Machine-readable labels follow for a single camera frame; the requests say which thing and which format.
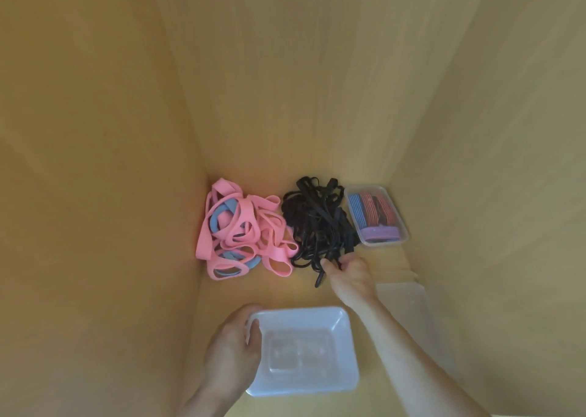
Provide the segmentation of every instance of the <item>black strap tangle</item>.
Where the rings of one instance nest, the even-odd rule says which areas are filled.
[[[293,238],[299,251],[291,258],[294,267],[307,267],[318,272],[315,287],[324,279],[321,258],[334,260],[339,265],[341,250],[354,252],[360,240],[348,221],[341,204],[344,188],[337,179],[330,179],[326,187],[318,178],[304,176],[297,181],[298,191],[288,192],[281,206],[287,225],[293,228]]]

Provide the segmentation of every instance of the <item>black cord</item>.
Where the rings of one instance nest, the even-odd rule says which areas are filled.
[[[334,260],[339,265],[341,249],[353,252],[360,240],[340,207],[344,188],[337,179],[330,179],[326,187],[319,185],[318,178],[304,176],[297,181],[298,191],[288,192],[281,206],[287,225],[293,228],[293,239],[299,251],[291,258],[294,267],[307,267],[318,272],[315,287],[324,279],[321,258]]]

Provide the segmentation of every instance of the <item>pink resistance band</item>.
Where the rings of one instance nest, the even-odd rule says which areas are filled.
[[[224,178],[212,185],[195,251],[197,258],[208,261],[210,278],[246,275],[260,260],[279,276],[293,272],[290,258],[299,246],[290,238],[292,229],[275,212],[280,204],[281,199],[275,195],[245,198],[238,184]],[[273,269],[271,260],[287,264],[288,269]]]

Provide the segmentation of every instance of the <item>hand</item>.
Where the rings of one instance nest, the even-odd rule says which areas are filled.
[[[201,385],[182,415],[224,415],[252,384],[260,365],[262,334],[254,320],[246,344],[246,323],[261,309],[259,304],[245,304],[218,326],[203,359]]]
[[[368,265],[354,252],[340,258],[341,270],[325,258],[321,260],[321,264],[333,291],[348,307],[357,311],[356,309],[377,301],[376,288]]]

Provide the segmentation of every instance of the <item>transparent plastic box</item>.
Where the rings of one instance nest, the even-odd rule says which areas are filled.
[[[351,185],[344,193],[346,206],[364,245],[396,245],[409,239],[409,231],[383,187]]]
[[[348,313],[341,307],[264,310],[262,355],[253,397],[356,388],[358,364]]]

